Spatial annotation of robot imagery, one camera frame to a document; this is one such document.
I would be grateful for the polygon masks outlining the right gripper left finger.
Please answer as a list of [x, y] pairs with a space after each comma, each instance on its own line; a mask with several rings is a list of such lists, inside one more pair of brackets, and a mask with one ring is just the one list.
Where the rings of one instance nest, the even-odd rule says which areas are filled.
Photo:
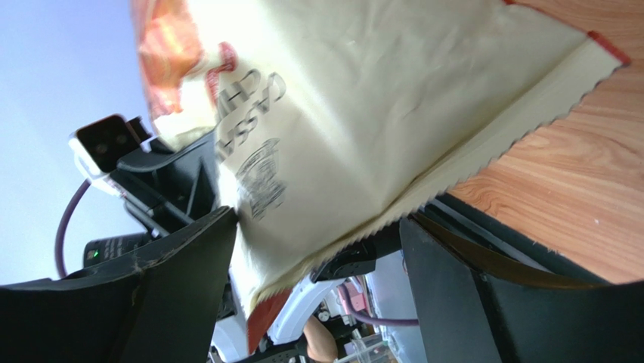
[[237, 216], [222, 207], [107, 262], [1, 288], [3, 362], [205, 362]]

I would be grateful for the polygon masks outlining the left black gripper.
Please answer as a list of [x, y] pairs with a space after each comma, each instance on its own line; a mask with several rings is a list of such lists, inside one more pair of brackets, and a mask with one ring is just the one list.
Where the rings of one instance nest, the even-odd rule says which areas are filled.
[[120, 157], [110, 178], [128, 213], [165, 237], [219, 207], [217, 175], [210, 132], [172, 154], [157, 141], [149, 151], [137, 147]]

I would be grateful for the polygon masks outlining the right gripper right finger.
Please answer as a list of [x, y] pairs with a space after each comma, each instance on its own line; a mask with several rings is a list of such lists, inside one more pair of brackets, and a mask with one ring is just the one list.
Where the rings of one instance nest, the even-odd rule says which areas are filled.
[[400, 224], [430, 362], [641, 362], [643, 284], [532, 268], [424, 216]]

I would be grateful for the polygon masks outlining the cream orange cassava chips bag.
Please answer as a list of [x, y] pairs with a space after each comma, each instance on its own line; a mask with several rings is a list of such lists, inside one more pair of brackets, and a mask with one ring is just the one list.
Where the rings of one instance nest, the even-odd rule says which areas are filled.
[[158, 139], [212, 133], [247, 326], [340, 250], [568, 114], [629, 58], [514, 1], [133, 1]]

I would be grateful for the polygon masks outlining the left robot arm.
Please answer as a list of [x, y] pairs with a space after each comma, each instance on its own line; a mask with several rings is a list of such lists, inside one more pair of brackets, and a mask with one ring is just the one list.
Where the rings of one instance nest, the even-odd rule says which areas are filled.
[[[154, 139], [139, 118], [112, 115], [74, 133], [70, 147], [80, 170], [97, 188], [124, 201], [127, 213], [145, 232], [89, 243], [86, 263], [121, 255], [146, 242], [165, 237], [204, 217], [220, 204], [211, 134], [178, 152]], [[400, 250], [398, 224], [360, 240], [316, 268], [291, 292], [265, 302], [260, 312], [269, 327], [248, 327], [240, 304], [242, 278], [229, 274], [220, 303], [213, 346], [226, 362], [268, 360], [293, 353], [309, 318], [323, 309], [345, 314], [341, 304], [326, 296], [346, 284], [359, 288], [359, 275], [371, 273], [378, 258]]]

